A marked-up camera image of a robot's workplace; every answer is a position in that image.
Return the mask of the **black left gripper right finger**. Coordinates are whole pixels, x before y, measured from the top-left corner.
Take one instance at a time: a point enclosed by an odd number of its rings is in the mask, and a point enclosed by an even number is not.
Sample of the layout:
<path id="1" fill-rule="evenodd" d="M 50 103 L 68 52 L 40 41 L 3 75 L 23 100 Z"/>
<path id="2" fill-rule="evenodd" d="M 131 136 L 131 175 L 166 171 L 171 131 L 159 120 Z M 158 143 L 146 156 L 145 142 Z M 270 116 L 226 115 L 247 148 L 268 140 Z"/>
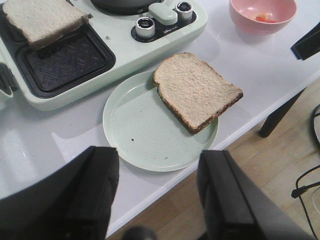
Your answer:
<path id="1" fill-rule="evenodd" d="M 203 240 L 312 240 L 241 170 L 226 150 L 204 150 L 197 168 Z"/>

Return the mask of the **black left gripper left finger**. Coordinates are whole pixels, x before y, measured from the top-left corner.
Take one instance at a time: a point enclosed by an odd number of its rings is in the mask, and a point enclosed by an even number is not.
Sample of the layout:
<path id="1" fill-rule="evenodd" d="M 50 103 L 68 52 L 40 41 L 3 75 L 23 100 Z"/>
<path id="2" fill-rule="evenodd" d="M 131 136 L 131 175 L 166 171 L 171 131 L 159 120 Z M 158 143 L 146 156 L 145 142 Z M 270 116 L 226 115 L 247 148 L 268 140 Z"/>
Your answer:
<path id="1" fill-rule="evenodd" d="M 90 146 L 39 182 L 0 201 L 3 240 L 103 240 L 119 182 L 113 147 Z"/>

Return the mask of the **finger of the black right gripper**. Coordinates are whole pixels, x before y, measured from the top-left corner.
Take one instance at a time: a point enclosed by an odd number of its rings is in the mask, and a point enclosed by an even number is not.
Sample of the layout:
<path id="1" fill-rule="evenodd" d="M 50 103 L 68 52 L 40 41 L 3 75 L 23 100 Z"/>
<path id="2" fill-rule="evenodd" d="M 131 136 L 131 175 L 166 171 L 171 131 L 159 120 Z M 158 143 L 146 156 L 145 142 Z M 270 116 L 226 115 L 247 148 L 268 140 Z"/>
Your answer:
<path id="1" fill-rule="evenodd" d="M 320 51 L 320 24 L 298 40 L 290 50 L 298 60 L 306 60 Z"/>

